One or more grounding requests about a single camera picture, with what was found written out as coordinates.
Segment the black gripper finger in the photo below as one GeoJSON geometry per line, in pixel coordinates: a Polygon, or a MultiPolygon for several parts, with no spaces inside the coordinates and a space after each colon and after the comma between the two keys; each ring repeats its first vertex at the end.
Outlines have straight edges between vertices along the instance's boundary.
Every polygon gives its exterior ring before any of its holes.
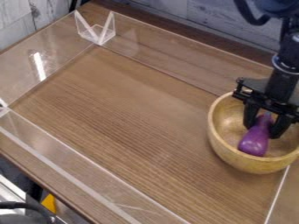
{"type": "Polygon", "coordinates": [[[287,131],[287,129],[290,128],[291,124],[292,124],[292,116],[291,115],[279,115],[278,118],[275,119],[275,123],[271,127],[270,130],[270,137],[272,139],[278,139],[284,132],[287,131]]]}
{"type": "Polygon", "coordinates": [[[244,107],[243,123],[247,129],[250,129],[256,121],[259,106],[255,103],[248,102],[244,107]]]}

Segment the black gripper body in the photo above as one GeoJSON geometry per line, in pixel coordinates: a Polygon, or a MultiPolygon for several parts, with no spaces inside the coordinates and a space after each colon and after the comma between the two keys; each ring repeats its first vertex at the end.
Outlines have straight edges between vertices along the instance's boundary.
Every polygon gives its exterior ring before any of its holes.
{"type": "Polygon", "coordinates": [[[232,96],[243,101],[244,107],[248,102],[255,103],[259,109],[271,111],[278,115],[299,117],[299,84],[295,85],[287,100],[278,99],[286,92],[278,92],[271,96],[267,92],[268,79],[252,79],[240,77],[236,79],[236,89],[232,96]]]}

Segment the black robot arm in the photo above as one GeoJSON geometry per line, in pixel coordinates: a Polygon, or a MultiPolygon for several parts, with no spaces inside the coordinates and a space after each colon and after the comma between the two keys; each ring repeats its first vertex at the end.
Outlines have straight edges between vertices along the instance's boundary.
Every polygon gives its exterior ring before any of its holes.
{"type": "Polygon", "coordinates": [[[264,109],[276,114],[270,137],[279,138],[299,123],[299,0],[255,0],[262,11],[255,18],[247,0],[234,0],[246,21],[264,25],[271,18],[283,20],[279,51],[271,59],[274,70],[268,79],[238,78],[232,96],[244,103],[243,124],[250,129],[264,109]]]}

